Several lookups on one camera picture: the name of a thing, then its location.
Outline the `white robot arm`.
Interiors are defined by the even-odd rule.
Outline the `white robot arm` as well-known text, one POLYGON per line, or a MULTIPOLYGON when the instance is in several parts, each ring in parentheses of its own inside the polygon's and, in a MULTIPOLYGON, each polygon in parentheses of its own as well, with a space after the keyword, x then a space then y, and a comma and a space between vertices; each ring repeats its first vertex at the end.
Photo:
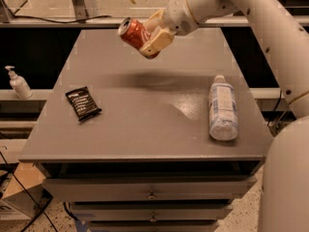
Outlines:
POLYGON ((309 35, 278 0, 171 0, 145 22, 152 55, 178 35, 237 8, 245 15, 295 120, 273 139, 264 166, 259 232, 309 232, 309 35))

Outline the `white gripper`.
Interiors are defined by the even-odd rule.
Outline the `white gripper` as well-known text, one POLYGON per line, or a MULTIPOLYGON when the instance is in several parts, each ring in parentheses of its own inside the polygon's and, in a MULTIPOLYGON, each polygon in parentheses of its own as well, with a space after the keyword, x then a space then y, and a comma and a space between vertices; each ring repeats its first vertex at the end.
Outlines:
POLYGON ((146 58, 155 58, 163 48, 172 43, 176 34, 186 36, 198 28, 187 0, 170 0, 164 10, 156 11, 143 25, 152 33, 139 49, 146 58))

